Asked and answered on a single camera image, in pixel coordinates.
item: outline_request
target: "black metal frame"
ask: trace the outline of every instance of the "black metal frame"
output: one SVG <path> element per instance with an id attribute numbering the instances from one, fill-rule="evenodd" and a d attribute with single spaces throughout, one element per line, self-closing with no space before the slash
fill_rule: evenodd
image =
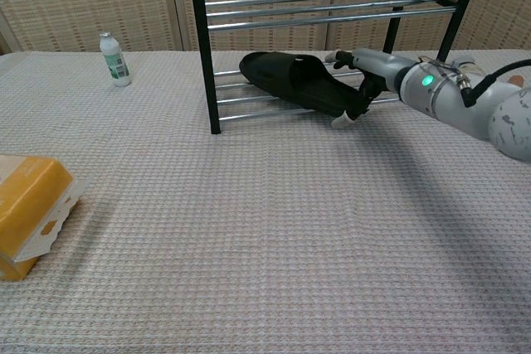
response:
<path id="1" fill-rule="evenodd" d="M 255 3 L 259 2 L 270 2 L 269 0 L 256 0 L 251 1 Z M 299 20 L 286 20 L 284 22 L 272 22 L 272 23 L 261 23 L 261 22 L 253 22 L 253 23 L 232 23 L 232 24 L 225 24 L 225 25 L 216 25 L 216 26 L 208 26 L 208 15 L 207 15 L 207 4 L 206 0 L 193 0 L 193 11 L 196 18 L 196 27 L 197 27 L 197 41 L 199 43 L 199 52 L 201 54 L 201 63 L 202 63 L 202 74 L 203 79 L 205 83 L 205 91 L 207 93 L 207 104 L 208 104 L 208 113 L 210 116 L 210 125 L 211 125 L 211 131 L 212 134 L 218 134 L 221 132 L 221 125 L 220 125 L 220 118 L 217 106 L 219 104 L 225 104 L 227 101 L 225 100 L 225 103 L 218 102 L 217 101 L 217 87 L 216 87 L 216 81 L 215 77 L 216 75 L 223 76 L 223 75 L 237 75 L 237 71 L 229 71 L 229 72 L 221 72 L 221 73 L 214 73 L 213 64 L 212 64 L 212 52 L 211 52 L 211 46 L 210 46 L 210 36 L 209 31 L 221 31 L 221 30 L 230 30 L 230 29 L 250 29 L 255 27 L 285 27 L 285 26 L 296 26 L 296 25 L 304 25 L 304 24 L 314 24 L 314 23 L 330 23 L 330 22 L 339 22 L 339 21 L 356 21 L 361 19 L 371 19 L 371 18 L 390 18 L 389 21 L 389 27 L 387 29 L 387 35 L 385 44 L 383 47 L 383 50 L 385 52 L 391 53 L 395 39 L 397 37 L 398 27 L 400 25 L 401 17 L 408 17 L 408 16 L 415 16 L 415 15 L 421 15 L 421 14 L 429 14 L 429 13 L 439 13 L 439 12 L 451 12 L 452 17 L 450 19 L 450 22 L 448 24 L 448 27 L 446 29 L 446 33 L 444 35 L 444 38 L 441 42 L 441 47 L 439 49 L 437 59 L 440 61 L 445 61 L 446 57 L 448 57 L 448 53 L 451 49 L 452 43 L 455 39 L 455 35 L 457 34 L 457 31 L 459 29 L 459 26 L 461 24 L 461 21 L 463 19 L 463 16 L 465 15 L 466 8 L 468 7 L 468 3 L 470 0 L 426 0 L 427 2 L 436 2 L 439 6 L 441 6 L 440 9 L 431 9 L 431 10 L 425 10 L 423 11 L 409 11 L 404 12 L 403 5 L 404 4 L 415 4 L 414 1 L 408 2 L 407 0 L 395 0 L 394 2 L 390 2 L 393 4 L 396 4 L 398 6 L 392 8 L 392 12 L 388 13 L 376 13 L 376 14 L 365 14 L 365 15 L 357 15 L 357 16 L 346 16 L 346 17 L 320 17 L 320 18 L 306 18 L 306 19 L 299 19 Z M 212 4 L 211 6 L 219 6 L 227 2 L 221 2 L 218 4 Z M 370 3 L 364 3 L 364 4 L 354 4 L 350 5 L 344 8 L 348 7 L 371 7 L 375 6 L 376 3 L 370 4 Z M 294 12 L 308 12 L 311 11 L 310 9 L 299 9 Z M 344 76 L 344 75 L 356 75 L 356 72 L 350 72 L 347 74 L 337 74 L 336 76 Z M 243 86 L 245 84 L 235 84 L 235 85 L 223 85 L 223 88 L 228 88 L 228 86 Z M 260 96 L 260 97 L 254 97 L 254 98 L 243 98 L 243 99 L 234 99 L 231 102 L 250 102 L 252 100 L 254 101 L 262 101 L 262 100 L 268 100 L 268 99 L 274 99 L 270 96 Z M 287 110 L 285 112 L 279 112 L 274 114 L 298 114 L 308 112 L 307 109 L 292 109 Z M 233 120 L 233 119 L 248 119 L 248 118 L 254 118 L 254 117 L 261 117 L 261 116 L 268 116 L 270 113 L 258 113 L 258 114 L 248 114 L 248 115 L 240 115 L 236 117 L 227 117 L 224 118 L 225 120 Z"/>

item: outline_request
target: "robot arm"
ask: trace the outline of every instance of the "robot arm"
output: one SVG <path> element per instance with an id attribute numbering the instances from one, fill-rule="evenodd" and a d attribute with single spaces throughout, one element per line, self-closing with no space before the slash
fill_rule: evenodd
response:
<path id="1" fill-rule="evenodd" d="M 531 162 L 531 89 L 495 81 L 510 65 L 485 78 L 479 68 L 465 73 L 459 66 L 440 61 L 418 62 L 369 49 L 336 51 L 326 61 L 335 61 L 335 68 L 348 65 L 361 70 L 365 77 L 362 92 L 371 87 L 376 95 L 384 90 L 397 93 L 404 104 L 491 142 L 509 157 Z M 531 64 L 520 61 L 515 65 Z"/>

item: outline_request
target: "black cable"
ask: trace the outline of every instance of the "black cable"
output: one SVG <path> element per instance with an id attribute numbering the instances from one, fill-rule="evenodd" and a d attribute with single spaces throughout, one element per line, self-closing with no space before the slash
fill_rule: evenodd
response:
<path id="1" fill-rule="evenodd" d="M 527 60 L 516 61 L 506 66 L 502 66 L 496 72 L 487 75 L 480 83 L 478 83 L 474 89 L 468 87 L 461 91 L 461 97 L 465 103 L 465 107 L 469 108 L 475 105 L 478 98 L 498 79 L 501 75 L 509 72 L 510 70 L 516 70 L 523 66 L 531 66 L 531 58 Z"/>

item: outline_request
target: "bottle label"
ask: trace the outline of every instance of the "bottle label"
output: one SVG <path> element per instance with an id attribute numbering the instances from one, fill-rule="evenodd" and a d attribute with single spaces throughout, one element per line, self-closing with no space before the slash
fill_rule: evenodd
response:
<path id="1" fill-rule="evenodd" d="M 127 69 L 127 65 L 125 64 L 121 53 L 113 54 L 111 56 L 104 55 L 104 57 L 107 66 L 109 67 L 110 75 L 113 78 L 118 79 L 124 76 L 129 76 L 129 70 Z"/>

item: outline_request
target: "white textured tablecloth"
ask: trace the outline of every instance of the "white textured tablecloth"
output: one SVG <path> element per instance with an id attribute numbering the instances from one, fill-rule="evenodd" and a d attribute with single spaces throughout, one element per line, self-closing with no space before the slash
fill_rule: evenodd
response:
<path id="1" fill-rule="evenodd" d="M 530 166 L 399 103 L 212 136 L 197 53 L 126 59 L 0 57 L 0 153 L 91 179 L 0 352 L 531 352 Z"/>

